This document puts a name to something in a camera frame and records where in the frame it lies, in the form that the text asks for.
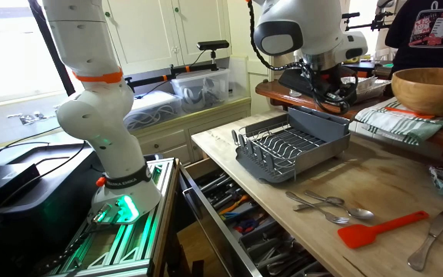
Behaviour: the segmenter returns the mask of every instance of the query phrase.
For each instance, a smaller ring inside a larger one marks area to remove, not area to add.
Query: open drawer
[[[331,275],[213,159],[180,173],[183,196],[228,275]]]

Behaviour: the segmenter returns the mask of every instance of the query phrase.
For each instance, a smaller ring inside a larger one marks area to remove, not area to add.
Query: spoon
[[[293,190],[286,190],[286,195],[288,195],[289,198],[299,201],[299,202],[308,204],[308,206],[311,206],[311,207],[320,210],[320,212],[326,216],[328,221],[333,221],[333,222],[336,222],[336,224],[348,224],[348,221],[349,221],[348,216],[339,216],[339,215],[334,215],[334,213],[331,213],[331,212],[322,209],[319,204],[313,204],[313,202],[309,202],[309,201],[300,198],[300,196],[299,196],[297,193],[294,193]]]
[[[305,190],[306,195],[317,198],[320,201],[326,201],[329,204],[339,206],[342,209],[345,209],[349,215],[356,216],[357,219],[362,221],[369,221],[376,216],[376,213],[369,209],[362,209],[362,207],[356,207],[356,206],[346,206],[343,198],[339,196],[322,196],[313,190]]]

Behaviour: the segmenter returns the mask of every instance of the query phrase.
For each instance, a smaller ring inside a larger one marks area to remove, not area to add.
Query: metal tray
[[[254,176],[283,182],[339,155],[349,142],[349,119],[305,107],[233,130],[237,159]]]

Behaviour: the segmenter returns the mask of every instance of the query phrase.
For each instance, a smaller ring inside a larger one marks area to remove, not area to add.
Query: cabinet door
[[[191,64],[202,53],[199,41],[228,39],[228,0],[173,0],[177,32],[185,64]],[[231,47],[216,50],[217,58],[228,56]],[[211,59],[206,50],[199,61]]]
[[[126,75],[179,64],[179,38],[166,0],[106,0],[105,13]]]

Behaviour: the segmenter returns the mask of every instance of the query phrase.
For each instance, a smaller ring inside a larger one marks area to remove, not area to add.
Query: orange ring
[[[103,75],[77,75],[74,73],[80,81],[85,82],[120,82],[123,81],[123,70],[103,73]]]

